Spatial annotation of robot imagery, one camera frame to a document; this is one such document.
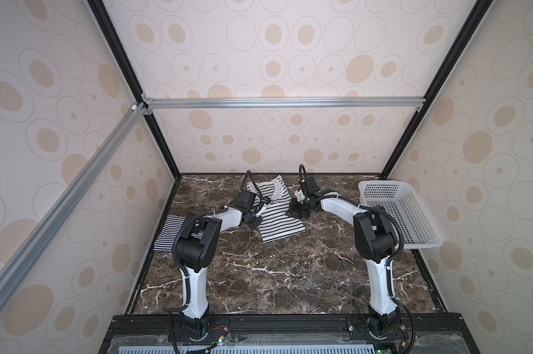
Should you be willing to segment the black white striped tank top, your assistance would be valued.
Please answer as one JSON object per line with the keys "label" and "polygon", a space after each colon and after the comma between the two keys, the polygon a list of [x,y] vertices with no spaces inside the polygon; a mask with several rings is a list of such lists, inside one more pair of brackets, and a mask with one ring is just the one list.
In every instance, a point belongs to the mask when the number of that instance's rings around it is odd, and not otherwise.
{"label": "black white striped tank top", "polygon": [[302,221],[287,216],[292,197],[282,176],[258,183],[256,186],[251,181],[247,183],[249,191],[257,193],[257,190],[260,190],[262,196],[270,200],[270,203],[264,207],[261,214],[262,222],[259,225],[264,243],[282,240],[306,231]]}

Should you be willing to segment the blue white striped tank top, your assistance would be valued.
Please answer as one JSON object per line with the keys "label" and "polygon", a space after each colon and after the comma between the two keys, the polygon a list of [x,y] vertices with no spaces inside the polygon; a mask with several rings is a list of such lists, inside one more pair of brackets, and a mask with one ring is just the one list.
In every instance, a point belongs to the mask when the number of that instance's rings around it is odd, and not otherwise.
{"label": "blue white striped tank top", "polygon": [[156,252],[170,252],[172,250],[184,221],[185,217],[174,214],[167,215],[162,230],[154,242],[154,250]]}

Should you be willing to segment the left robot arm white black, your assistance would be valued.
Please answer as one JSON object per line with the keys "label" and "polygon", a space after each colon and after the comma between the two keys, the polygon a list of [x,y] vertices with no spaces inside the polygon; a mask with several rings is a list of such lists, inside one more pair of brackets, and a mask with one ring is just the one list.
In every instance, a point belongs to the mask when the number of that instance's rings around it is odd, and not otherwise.
{"label": "left robot arm white black", "polygon": [[206,295],[207,272],[222,232],[247,224],[252,230],[263,221],[262,214],[272,201],[262,194],[238,193],[234,201],[216,210],[190,212],[172,246],[173,258],[182,276],[182,306],[178,313],[179,328],[191,339],[207,336],[209,303]]}

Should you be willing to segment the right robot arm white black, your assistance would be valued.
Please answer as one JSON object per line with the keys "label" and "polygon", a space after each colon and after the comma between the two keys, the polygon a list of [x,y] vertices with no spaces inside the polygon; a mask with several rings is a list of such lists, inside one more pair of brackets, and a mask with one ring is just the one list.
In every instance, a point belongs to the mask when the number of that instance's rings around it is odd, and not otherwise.
{"label": "right robot arm white black", "polygon": [[393,290],[392,262],[404,242],[396,237],[394,218],[381,206],[357,204],[339,193],[322,190],[312,176],[302,177],[287,215],[307,219],[318,211],[336,215],[353,226],[356,250],[365,259],[371,287],[368,330],[373,337],[384,338],[401,320]]}

